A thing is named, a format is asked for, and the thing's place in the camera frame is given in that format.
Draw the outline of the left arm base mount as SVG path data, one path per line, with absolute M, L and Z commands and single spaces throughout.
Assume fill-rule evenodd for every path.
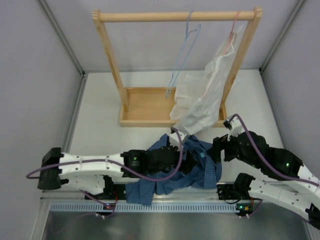
M 107 201 L 114 201 L 114 203 L 104 203 L 103 210 L 110 210 L 114 211 L 117 206 L 118 200 L 125 201 L 126 200 L 126 186 L 124 184 L 115 184 L 112 181 L 112 178 L 104 175 L 102 182 L 102 193 L 99 194 L 92 194 L 86 192 L 85 199 L 92 200 L 96 199 L 98 201 L 107 200 Z

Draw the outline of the blue checked shirt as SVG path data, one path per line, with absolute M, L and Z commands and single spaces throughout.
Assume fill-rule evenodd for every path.
M 183 143 L 183 158 L 180 170 L 165 181 L 140 179 L 125 185 L 126 202 L 151 205 L 154 195 L 169 195 L 177 189 L 187 187 L 215 189 L 222 177 L 222 165 L 214 163 L 207 154 L 211 143 L 190 135 Z

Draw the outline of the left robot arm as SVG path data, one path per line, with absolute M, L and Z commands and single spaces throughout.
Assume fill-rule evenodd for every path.
M 173 171 L 188 174 L 195 164 L 188 154 L 181 155 L 173 146 L 100 156 L 72 155 L 54 147 L 42 158 L 37 187 L 52 191 L 67 185 L 106 200 L 113 195 L 113 184 L 119 179 L 152 178 L 157 174 L 162 179 Z

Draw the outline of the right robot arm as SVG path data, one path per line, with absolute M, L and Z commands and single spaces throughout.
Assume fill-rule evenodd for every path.
M 238 160 L 259 170 L 273 181 L 292 188 L 281 189 L 247 170 L 240 172 L 232 184 L 218 185 L 220 200 L 231 200 L 233 204 L 241 200 L 270 202 L 296 213 L 319 229 L 320 180 L 295 154 L 269 146 L 263 136 L 252 131 L 238 136 L 226 134 L 216 137 L 206 153 L 216 164 Z

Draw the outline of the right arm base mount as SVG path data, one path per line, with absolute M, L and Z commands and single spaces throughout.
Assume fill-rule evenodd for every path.
M 249 174 L 239 173 L 234 183 L 218 183 L 218 198 L 223 201 L 235 200 L 236 203 L 241 200 L 250 200 L 250 184 L 255 179 Z

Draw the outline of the blue wire hanger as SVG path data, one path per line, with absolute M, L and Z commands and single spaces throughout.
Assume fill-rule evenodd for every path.
M 187 60 L 191 54 L 191 51 L 194 48 L 194 45 L 197 41 L 197 38 L 201 32 L 202 24 L 199 23 L 196 28 L 189 29 L 189 23 L 191 21 L 191 17 L 193 16 L 194 11 L 191 10 L 188 14 L 187 21 L 186 21 L 186 27 L 185 27 L 185 35 L 184 35 L 184 41 L 182 44 L 182 47 L 180 48 L 177 58 L 175 60 L 175 64 L 171 73 L 171 78 L 168 82 L 166 91 L 165 91 L 165 98 L 167 99 L 171 92 L 173 91 L 173 88 L 176 84 L 176 81 L 178 80 L 181 71 L 185 68 Z

